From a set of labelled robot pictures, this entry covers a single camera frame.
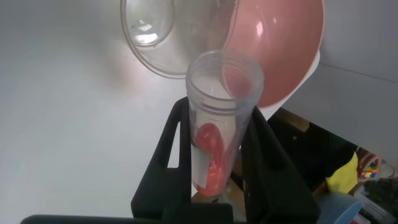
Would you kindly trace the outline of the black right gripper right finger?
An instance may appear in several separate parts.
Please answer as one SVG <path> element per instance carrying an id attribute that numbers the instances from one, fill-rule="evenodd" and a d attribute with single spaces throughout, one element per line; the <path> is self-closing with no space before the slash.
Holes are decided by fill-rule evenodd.
<path id="1" fill-rule="evenodd" d="M 320 209 L 258 108 L 241 143 L 248 223 L 316 223 Z"/>

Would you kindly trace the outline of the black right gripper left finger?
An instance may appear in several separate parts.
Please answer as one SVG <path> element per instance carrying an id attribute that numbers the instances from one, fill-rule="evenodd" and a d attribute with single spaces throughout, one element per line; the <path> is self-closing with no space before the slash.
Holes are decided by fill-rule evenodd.
<path id="1" fill-rule="evenodd" d="M 169 168 L 175 133 L 180 131 L 178 167 Z M 167 118 L 159 142 L 131 200 L 134 218 L 162 218 L 190 203 L 192 189 L 188 98 L 178 100 Z"/>

